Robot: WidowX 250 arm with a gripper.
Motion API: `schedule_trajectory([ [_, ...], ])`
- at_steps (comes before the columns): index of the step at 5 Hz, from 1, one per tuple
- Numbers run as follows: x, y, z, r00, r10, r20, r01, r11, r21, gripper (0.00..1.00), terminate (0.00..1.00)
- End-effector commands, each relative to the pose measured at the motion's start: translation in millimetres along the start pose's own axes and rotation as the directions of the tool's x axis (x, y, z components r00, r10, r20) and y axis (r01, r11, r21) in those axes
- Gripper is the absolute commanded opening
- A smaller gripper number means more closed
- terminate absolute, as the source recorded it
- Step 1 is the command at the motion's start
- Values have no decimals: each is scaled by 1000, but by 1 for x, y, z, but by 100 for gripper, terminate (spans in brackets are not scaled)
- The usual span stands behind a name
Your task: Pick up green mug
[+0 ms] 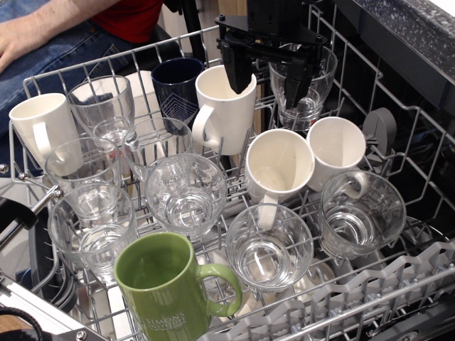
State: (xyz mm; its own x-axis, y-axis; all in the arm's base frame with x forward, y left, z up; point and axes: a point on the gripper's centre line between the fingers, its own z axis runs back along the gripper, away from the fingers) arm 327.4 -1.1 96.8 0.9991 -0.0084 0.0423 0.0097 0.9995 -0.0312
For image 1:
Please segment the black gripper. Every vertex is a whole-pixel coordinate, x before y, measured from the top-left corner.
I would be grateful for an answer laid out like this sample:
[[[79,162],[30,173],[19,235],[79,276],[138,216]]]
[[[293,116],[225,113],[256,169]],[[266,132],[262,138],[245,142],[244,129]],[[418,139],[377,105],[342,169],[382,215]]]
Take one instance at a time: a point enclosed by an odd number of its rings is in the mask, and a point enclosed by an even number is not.
[[[244,16],[220,14],[218,48],[230,87],[236,94],[251,83],[252,59],[289,63],[285,78],[286,108],[305,97],[313,67],[327,39],[303,23],[304,11],[315,1],[248,1]]]

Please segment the person's forearm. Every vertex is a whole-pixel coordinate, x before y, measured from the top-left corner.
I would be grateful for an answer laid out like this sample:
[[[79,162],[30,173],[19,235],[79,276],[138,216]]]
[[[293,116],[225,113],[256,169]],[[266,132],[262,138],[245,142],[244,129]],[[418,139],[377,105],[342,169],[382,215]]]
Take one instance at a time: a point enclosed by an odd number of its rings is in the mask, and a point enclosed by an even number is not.
[[[32,20],[43,37],[49,38],[92,18],[116,3],[115,0],[49,1],[26,18]]]

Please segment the person's hand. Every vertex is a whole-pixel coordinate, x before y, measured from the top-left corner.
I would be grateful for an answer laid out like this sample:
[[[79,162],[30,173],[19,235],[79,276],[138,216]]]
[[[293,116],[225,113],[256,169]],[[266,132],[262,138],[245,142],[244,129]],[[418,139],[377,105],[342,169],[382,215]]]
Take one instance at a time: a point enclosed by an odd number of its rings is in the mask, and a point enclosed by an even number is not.
[[[40,39],[22,18],[1,23],[1,72],[16,59],[39,47]]]

